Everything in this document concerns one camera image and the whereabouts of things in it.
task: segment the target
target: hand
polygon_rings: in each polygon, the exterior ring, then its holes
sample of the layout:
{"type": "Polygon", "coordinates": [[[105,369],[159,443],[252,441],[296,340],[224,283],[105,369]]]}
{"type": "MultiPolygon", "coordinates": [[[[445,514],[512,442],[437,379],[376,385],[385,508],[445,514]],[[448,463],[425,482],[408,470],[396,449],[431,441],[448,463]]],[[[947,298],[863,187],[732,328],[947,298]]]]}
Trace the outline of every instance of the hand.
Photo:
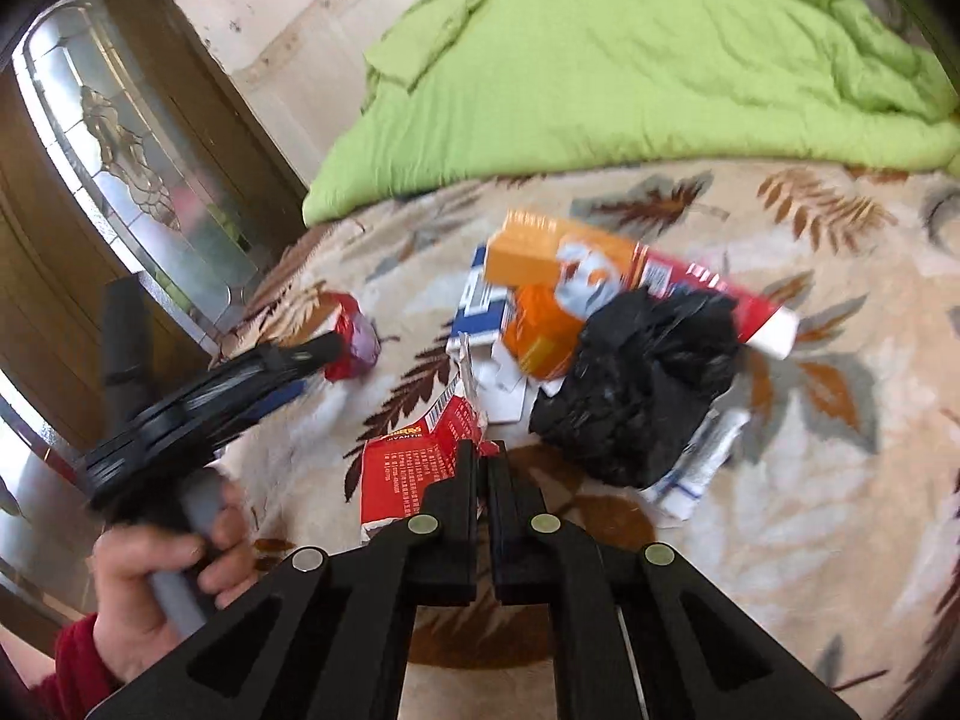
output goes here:
{"type": "MultiPolygon", "coordinates": [[[[223,555],[200,573],[203,592],[224,608],[256,581],[253,548],[241,506],[243,493],[224,483],[226,507],[214,520],[210,541],[223,555]]],[[[111,528],[97,540],[90,559],[97,591],[93,643],[121,683],[137,677],[181,642],[157,605],[147,582],[155,571],[181,571],[203,557],[203,538],[175,535],[151,525],[111,528]]]]}

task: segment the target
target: window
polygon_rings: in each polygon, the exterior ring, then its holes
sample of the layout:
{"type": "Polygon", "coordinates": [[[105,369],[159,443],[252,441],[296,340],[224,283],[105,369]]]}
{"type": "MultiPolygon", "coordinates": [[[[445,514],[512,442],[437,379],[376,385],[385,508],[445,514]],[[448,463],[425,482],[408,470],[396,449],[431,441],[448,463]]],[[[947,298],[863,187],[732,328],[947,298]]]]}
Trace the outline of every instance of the window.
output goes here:
{"type": "Polygon", "coordinates": [[[230,192],[144,79],[102,0],[62,0],[13,57],[32,122],[97,232],[215,354],[270,265],[230,192]]]}

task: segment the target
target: floral bedspread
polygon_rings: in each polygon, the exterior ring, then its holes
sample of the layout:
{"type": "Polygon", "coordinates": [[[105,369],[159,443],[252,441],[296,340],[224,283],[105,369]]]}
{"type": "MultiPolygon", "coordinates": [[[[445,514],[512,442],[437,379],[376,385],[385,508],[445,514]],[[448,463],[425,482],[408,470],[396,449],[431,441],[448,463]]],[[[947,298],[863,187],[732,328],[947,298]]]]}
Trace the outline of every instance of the floral bedspread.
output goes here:
{"type": "MultiPolygon", "coordinates": [[[[765,161],[469,182],[390,200],[290,251],[224,348],[303,340],[324,290],[383,341],[363,381],[315,381],[237,440],[260,564],[359,544],[364,440],[420,416],[474,247],[509,208],[574,215],[703,262],[803,317],[783,362],[745,351],[752,421],[693,518],[657,532],[521,424],[493,430],[548,507],[602,541],[685,557],[864,718],[911,717],[955,659],[960,619],[960,194],[942,175],[765,161]]],[[[528,394],[527,413],[532,405],[528,394]]],[[[554,717],[541,607],[423,610],[401,717],[554,717]]]]}

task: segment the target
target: gray handle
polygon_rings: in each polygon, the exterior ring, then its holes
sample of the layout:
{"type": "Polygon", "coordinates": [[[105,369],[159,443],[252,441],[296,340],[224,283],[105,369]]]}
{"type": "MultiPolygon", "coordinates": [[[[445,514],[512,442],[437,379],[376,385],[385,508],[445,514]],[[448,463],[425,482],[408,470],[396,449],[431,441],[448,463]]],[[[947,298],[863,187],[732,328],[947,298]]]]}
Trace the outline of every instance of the gray handle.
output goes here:
{"type": "MultiPolygon", "coordinates": [[[[164,506],[168,511],[160,516],[160,521],[156,512],[152,512],[147,519],[161,527],[170,527],[169,509],[175,509],[175,519],[185,519],[192,533],[200,533],[209,541],[213,521],[224,506],[221,494],[223,483],[224,480],[215,469],[206,467],[194,471],[179,483],[176,501],[164,506]]],[[[215,557],[215,552],[211,552],[209,546],[208,554],[215,557]]],[[[217,611],[213,597],[198,587],[198,574],[199,570],[194,567],[182,572],[157,571],[150,576],[150,586],[157,603],[184,638],[200,630],[203,623],[217,611]]]]}

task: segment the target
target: red sleeve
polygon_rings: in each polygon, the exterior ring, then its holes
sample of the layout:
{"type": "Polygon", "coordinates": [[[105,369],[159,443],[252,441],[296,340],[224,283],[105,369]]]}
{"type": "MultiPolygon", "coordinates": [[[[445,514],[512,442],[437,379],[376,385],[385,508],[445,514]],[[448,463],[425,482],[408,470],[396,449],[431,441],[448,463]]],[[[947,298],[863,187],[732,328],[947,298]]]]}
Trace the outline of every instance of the red sleeve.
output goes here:
{"type": "Polygon", "coordinates": [[[83,720],[120,686],[93,645],[96,619],[92,614],[61,631],[56,640],[56,673],[31,690],[56,720],[83,720]]]}

